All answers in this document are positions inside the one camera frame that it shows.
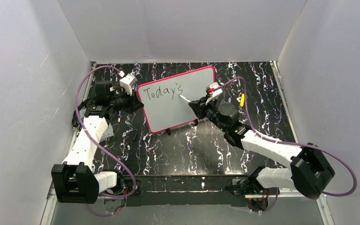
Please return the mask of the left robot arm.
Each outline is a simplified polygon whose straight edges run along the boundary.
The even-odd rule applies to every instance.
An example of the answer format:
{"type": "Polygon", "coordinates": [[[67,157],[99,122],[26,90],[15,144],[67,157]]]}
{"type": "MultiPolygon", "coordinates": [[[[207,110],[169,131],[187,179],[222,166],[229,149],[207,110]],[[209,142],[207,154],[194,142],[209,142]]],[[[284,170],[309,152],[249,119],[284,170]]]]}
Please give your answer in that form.
{"type": "Polygon", "coordinates": [[[95,94],[83,101],[80,108],[85,127],[81,128],[75,143],[61,164],[52,167],[51,175],[60,203],[95,203],[100,193],[111,190],[114,195],[124,195],[126,187],[118,170],[92,172],[93,158],[104,132],[108,129],[110,115],[124,110],[133,113],[143,104],[138,100],[134,85],[136,79],[122,78],[119,85],[111,81],[95,84],[95,94]]]}

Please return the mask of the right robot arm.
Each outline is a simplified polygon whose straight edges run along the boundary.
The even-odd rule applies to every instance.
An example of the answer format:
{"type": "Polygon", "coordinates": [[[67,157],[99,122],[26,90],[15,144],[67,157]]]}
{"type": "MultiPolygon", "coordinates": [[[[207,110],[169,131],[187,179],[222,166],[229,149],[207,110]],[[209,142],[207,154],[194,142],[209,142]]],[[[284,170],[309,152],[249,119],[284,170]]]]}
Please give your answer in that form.
{"type": "Polygon", "coordinates": [[[246,181],[239,181],[226,189],[233,192],[243,191],[258,193],[270,188],[295,189],[309,199],[317,199],[335,171],[313,144],[297,147],[291,144],[273,142],[252,128],[239,121],[239,112],[230,102],[216,105],[215,101],[207,101],[207,97],[190,101],[188,106],[197,118],[207,118],[224,133],[224,139],[234,147],[250,150],[279,162],[282,168],[260,166],[255,169],[246,181]]]}

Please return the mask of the pink framed whiteboard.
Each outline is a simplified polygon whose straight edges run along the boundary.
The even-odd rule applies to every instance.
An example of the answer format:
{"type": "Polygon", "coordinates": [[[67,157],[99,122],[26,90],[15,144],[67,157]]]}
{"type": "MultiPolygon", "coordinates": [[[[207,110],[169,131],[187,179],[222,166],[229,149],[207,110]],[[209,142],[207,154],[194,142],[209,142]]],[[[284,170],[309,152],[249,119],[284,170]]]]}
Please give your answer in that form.
{"type": "Polygon", "coordinates": [[[149,131],[158,133],[195,120],[196,115],[179,95],[198,100],[206,96],[206,87],[215,81],[214,67],[205,66],[139,85],[137,94],[144,104],[149,131]]]}

